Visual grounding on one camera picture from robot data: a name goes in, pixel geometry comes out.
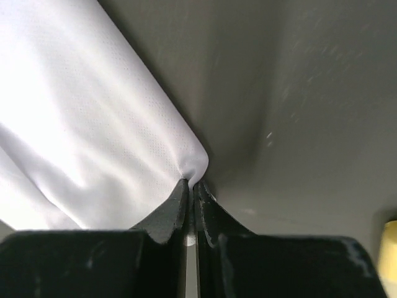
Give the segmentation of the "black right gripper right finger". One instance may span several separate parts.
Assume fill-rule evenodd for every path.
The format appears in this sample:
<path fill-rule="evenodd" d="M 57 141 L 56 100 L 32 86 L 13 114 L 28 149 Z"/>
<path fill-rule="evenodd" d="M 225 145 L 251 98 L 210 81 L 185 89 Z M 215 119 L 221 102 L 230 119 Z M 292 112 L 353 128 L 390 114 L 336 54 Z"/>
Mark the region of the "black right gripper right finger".
<path fill-rule="evenodd" d="M 365 249 L 349 237 L 258 235 L 194 186 L 200 297 L 385 297 Z"/>

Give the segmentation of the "white t shirt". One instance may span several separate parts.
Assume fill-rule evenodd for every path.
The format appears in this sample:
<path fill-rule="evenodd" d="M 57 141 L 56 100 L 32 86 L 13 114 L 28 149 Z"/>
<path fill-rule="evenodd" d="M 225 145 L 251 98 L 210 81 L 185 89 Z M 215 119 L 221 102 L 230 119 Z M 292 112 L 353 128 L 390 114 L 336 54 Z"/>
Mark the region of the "white t shirt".
<path fill-rule="evenodd" d="M 97 1 L 1 2 L 1 220 L 128 228 L 208 155 Z"/>

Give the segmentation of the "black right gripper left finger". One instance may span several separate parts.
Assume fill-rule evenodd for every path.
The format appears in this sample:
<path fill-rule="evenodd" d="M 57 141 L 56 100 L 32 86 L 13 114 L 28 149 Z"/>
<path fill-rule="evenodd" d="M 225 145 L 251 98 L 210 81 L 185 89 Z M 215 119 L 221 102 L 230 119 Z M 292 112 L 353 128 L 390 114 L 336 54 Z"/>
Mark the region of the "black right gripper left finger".
<path fill-rule="evenodd" d="M 128 230 L 23 231 L 1 242 L 2 297 L 184 297 L 189 187 Z"/>

